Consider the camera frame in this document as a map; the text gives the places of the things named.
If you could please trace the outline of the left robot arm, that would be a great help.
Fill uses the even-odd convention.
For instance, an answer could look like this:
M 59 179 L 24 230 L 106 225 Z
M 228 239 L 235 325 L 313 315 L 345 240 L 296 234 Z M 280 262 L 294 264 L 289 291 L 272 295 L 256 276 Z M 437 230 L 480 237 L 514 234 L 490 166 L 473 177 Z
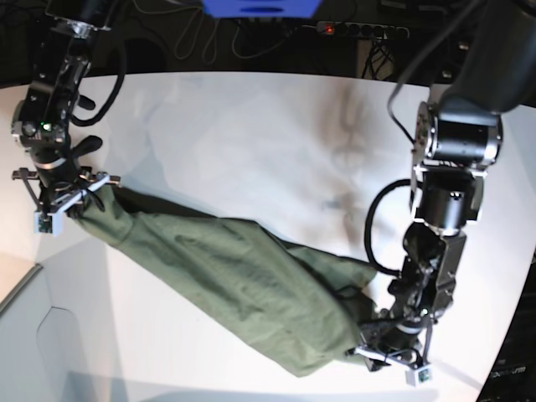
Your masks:
M 415 384 L 430 377 L 432 329 L 453 302 L 464 227 L 478 220 L 487 170 L 503 145 L 503 114 L 535 87 L 535 4 L 487 1 L 466 61 L 455 81 L 418 109 L 411 176 L 389 190 L 410 188 L 412 222 L 403 238 L 400 270 L 391 277 L 391 308 L 361 324 L 353 350 L 371 372 L 404 367 Z

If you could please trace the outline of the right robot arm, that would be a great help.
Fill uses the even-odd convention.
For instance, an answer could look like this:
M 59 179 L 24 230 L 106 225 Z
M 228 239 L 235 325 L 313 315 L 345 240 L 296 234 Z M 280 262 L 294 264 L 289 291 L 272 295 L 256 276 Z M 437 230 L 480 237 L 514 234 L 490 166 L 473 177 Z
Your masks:
M 89 72 L 99 33 L 111 29 L 119 11 L 117 1 L 50 1 L 45 15 L 52 26 L 44 36 L 33 67 L 27 94 L 13 114 L 11 133 L 27 152 L 39 178 L 40 195 L 33 198 L 38 211 L 53 210 L 59 197 L 86 190 L 89 170 L 78 160 L 97 151 L 102 140 L 88 136 L 72 145 L 70 126 L 93 126 L 111 108 L 126 75 L 126 51 L 117 45 L 119 71 L 108 99 L 90 119 L 75 116 L 76 107 L 88 111 L 95 103 L 80 94 Z

